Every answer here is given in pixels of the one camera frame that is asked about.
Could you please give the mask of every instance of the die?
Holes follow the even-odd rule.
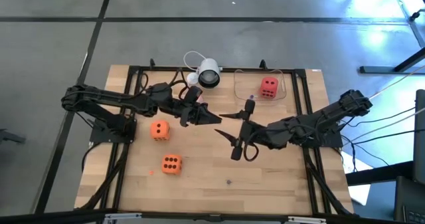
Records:
[[[261,81],[260,95],[263,98],[274,98],[278,92],[279,80],[274,77],[265,77]]]
[[[168,154],[162,159],[162,172],[179,175],[181,173],[182,160],[180,155]]]
[[[151,137],[155,141],[170,139],[170,125],[167,121],[158,120],[151,124]]]

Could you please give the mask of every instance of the white cable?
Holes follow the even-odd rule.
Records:
[[[186,63],[186,56],[188,55],[188,54],[190,54],[190,53],[196,53],[196,54],[198,54],[198,55],[200,55],[201,57],[203,57],[204,59],[206,59],[205,58],[205,56],[203,56],[203,55],[201,55],[199,52],[197,52],[197,51],[189,51],[189,52],[187,52],[186,54],[185,54],[185,56],[183,57],[183,62],[185,63],[185,65],[187,66],[187,68],[189,68],[189,69],[191,69],[191,70],[194,70],[194,71],[196,71],[196,69],[195,68],[191,68],[189,65],[187,65],[187,63]]]
[[[421,112],[422,112],[422,111],[424,111],[424,110],[425,110],[425,108],[423,108],[423,109],[421,109],[421,110],[417,111],[416,113],[411,114],[411,115],[409,115],[409,116],[407,116],[407,117],[405,117],[405,118],[402,118],[402,119],[401,119],[401,120],[399,120],[399,121],[395,121],[395,122],[393,122],[392,124],[388,124],[388,125],[383,126],[383,127],[381,127],[381,128],[377,128],[377,129],[375,129],[375,130],[369,131],[369,132],[367,132],[366,134],[362,134],[362,135],[360,135],[359,137],[357,137],[357,138],[355,138],[355,139],[351,140],[351,142],[354,142],[355,140],[358,140],[359,138],[361,138],[361,137],[363,137],[363,136],[366,136],[367,134],[371,134],[371,133],[373,133],[373,132],[375,132],[375,131],[378,131],[378,130],[381,130],[381,129],[383,129],[383,128],[387,128],[387,127],[389,127],[389,126],[393,126],[394,124],[397,124],[397,123],[399,123],[399,122],[401,122],[401,121],[404,121],[404,120],[406,120],[406,119],[408,119],[408,118],[410,118],[410,117],[412,117],[412,116],[415,116],[415,115],[417,115],[417,114],[421,113]]]
[[[409,77],[410,75],[418,72],[420,69],[424,68],[425,65],[423,65],[422,67],[417,68],[415,71],[411,72],[410,74],[407,74],[406,76],[404,76],[403,78],[401,78],[399,81],[393,82],[392,84],[388,85],[387,87],[385,87],[384,89],[382,89],[381,91],[377,92],[376,94],[372,95],[369,100],[371,100],[372,98],[378,96],[379,94],[381,94],[382,92],[384,92],[387,88],[390,88],[391,86],[395,85],[396,83],[400,82],[401,80],[404,80],[405,78]]]

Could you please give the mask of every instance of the concrete floor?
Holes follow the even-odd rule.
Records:
[[[0,0],[0,16],[97,17],[102,1]],[[420,0],[404,4],[410,12],[423,5]],[[403,18],[397,0],[111,0],[106,16]],[[0,23],[0,127],[27,138],[25,145],[4,142],[0,146],[0,215],[31,211],[64,116],[60,98],[78,77],[93,28],[93,23]],[[103,87],[111,64],[148,64],[154,58],[158,65],[182,66],[183,55],[192,49],[223,66],[258,66],[263,58],[273,68],[320,68],[329,100],[334,102],[350,88],[372,95],[398,80],[399,76],[360,75],[357,69],[361,65],[394,66],[419,46],[408,25],[104,23],[86,84]],[[412,76],[373,99],[371,113],[353,122],[413,107],[415,90],[424,87],[423,76]],[[382,124],[346,128],[343,133],[354,138]],[[411,129],[413,119],[372,137]],[[74,119],[47,211],[73,208],[89,135],[83,122]],[[363,147],[393,164],[412,159],[412,139],[412,134],[406,134]],[[344,150],[351,153],[348,146]],[[373,167],[384,165],[361,150],[357,157]],[[365,208],[357,205],[356,212],[390,219],[389,203],[394,198],[382,192],[373,194],[384,186],[385,193],[394,191],[393,185],[373,187],[369,201],[380,208],[380,214],[364,212]]]

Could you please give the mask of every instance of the clear plastic tray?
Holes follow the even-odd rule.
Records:
[[[278,91],[274,98],[263,98],[260,95],[261,81],[263,78],[273,77],[279,82]],[[237,104],[243,105],[247,99],[252,99],[259,104],[276,105],[286,97],[284,74],[280,70],[244,72],[234,71],[234,97]]]

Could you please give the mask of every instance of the wooden table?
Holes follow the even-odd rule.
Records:
[[[128,68],[127,65],[112,65],[105,89],[123,92]],[[320,70],[306,72],[311,104],[313,110],[318,110],[328,105],[323,76]],[[174,75],[174,72],[165,71],[146,73],[150,84],[169,82]],[[251,120],[266,125],[296,115],[291,77],[285,74],[284,78],[287,96],[271,106],[258,102]],[[175,96],[179,91],[180,87],[173,87]],[[305,110],[303,95],[300,96]],[[203,99],[215,114],[238,112],[242,109],[240,104],[243,104],[234,99],[233,73],[222,73],[219,86],[204,91]],[[117,108],[108,109],[118,112]],[[161,112],[153,118],[138,115],[136,118],[137,133],[129,148],[119,210],[311,215],[300,147],[289,144],[282,150],[269,150],[259,146],[260,154],[256,160],[247,162],[242,158],[236,162],[230,159],[230,143],[214,129],[237,136],[241,120],[224,118],[222,124],[183,128],[179,125],[179,119]],[[155,120],[170,123],[171,139],[168,142],[151,139],[149,128]],[[111,144],[101,144],[88,155],[75,207],[84,205],[103,182],[111,147]],[[183,170],[180,176],[161,172],[161,160],[165,154],[182,155]],[[329,187],[345,208],[353,211],[341,158],[329,148],[321,148],[321,155]],[[320,189],[317,184],[315,187],[319,210],[323,211]],[[112,206],[113,194],[110,191],[108,207]]]

